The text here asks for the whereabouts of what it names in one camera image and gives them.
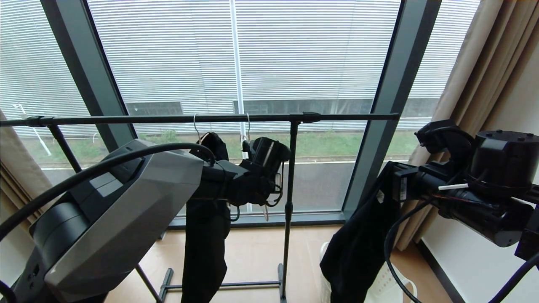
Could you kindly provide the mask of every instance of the white wall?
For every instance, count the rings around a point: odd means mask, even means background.
[[[0,222],[11,213],[0,203]],[[20,226],[0,242],[0,280],[11,286],[22,273],[34,247],[32,238]]]
[[[539,47],[515,86],[510,104],[497,108],[488,129],[539,135]],[[539,173],[535,175],[539,184]],[[522,265],[516,245],[500,248],[464,225],[437,217],[423,237],[442,269],[466,302],[488,302]],[[539,271],[533,268],[504,302],[538,302]]]

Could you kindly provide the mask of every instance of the beige floor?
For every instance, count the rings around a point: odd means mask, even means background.
[[[319,253],[322,243],[329,241],[338,226],[292,228],[287,297],[289,303],[320,302]],[[224,283],[277,280],[277,265],[283,258],[284,229],[234,229],[226,239],[228,271]],[[159,290],[165,271],[172,267],[173,284],[181,284],[185,233],[167,232],[165,239],[157,242],[141,261],[141,266],[151,283]],[[396,252],[392,262],[409,279],[413,280],[423,302],[451,302],[440,282],[414,246]],[[181,292],[171,292],[165,302],[180,302]],[[142,280],[133,271],[108,298],[111,302],[155,302]],[[222,289],[212,303],[277,303],[277,288],[231,290]]]

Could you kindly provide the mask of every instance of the white laundry basket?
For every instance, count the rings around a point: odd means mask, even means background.
[[[329,242],[322,244],[322,247],[320,248],[320,260],[322,260],[322,257],[326,252],[328,244]],[[397,276],[400,278],[404,285],[410,284],[412,286],[412,293],[415,297],[417,297],[416,285],[412,281],[406,279],[403,274],[401,274],[399,270],[395,267],[395,265],[393,265],[393,269],[395,269]],[[320,285],[322,287],[321,301],[322,303],[330,303],[331,286],[328,280],[326,280],[323,275],[320,276]],[[387,263],[384,263],[384,265],[378,272],[378,275],[376,276],[376,280],[374,281],[374,283],[372,283],[372,286],[367,291],[365,303],[402,303],[403,299],[403,291],[400,289],[399,285],[393,278],[393,275],[391,275]]]

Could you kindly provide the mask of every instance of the curtain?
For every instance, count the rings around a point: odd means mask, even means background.
[[[432,120],[452,119],[472,135],[482,130],[493,108],[510,102],[507,96],[537,44],[538,19],[537,1],[481,1]],[[446,159],[417,147],[409,162]],[[406,202],[402,213],[417,204]],[[427,206],[403,222],[395,246],[403,250],[419,241],[436,215],[437,209]]]
[[[6,120],[2,111],[0,119]],[[21,209],[52,186],[12,127],[0,128],[0,164],[0,202],[7,210]],[[28,217],[24,227],[45,210],[46,207]]]

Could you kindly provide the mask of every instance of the white louvered facade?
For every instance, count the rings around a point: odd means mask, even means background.
[[[141,103],[179,102],[184,115],[194,115],[233,114],[238,100],[372,99],[400,1],[234,0],[235,19],[229,0],[88,3],[130,114],[137,114],[132,108]],[[478,3],[442,2],[410,98],[441,96]],[[88,115],[39,0],[0,0],[0,9],[4,114],[19,118],[20,109],[12,104],[20,102],[28,115]],[[428,121],[402,118],[399,128],[414,129]],[[325,122],[302,130],[358,130],[364,125]],[[237,123],[197,126],[200,131],[239,132]],[[191,124],[135,128],[153,134],[194,131]],[[251,131],[288,128],[287,123],[253,123]],[[64,129],[69,135],[96,132],[95,127]],[[31,130],[18,131],[31,135]]]

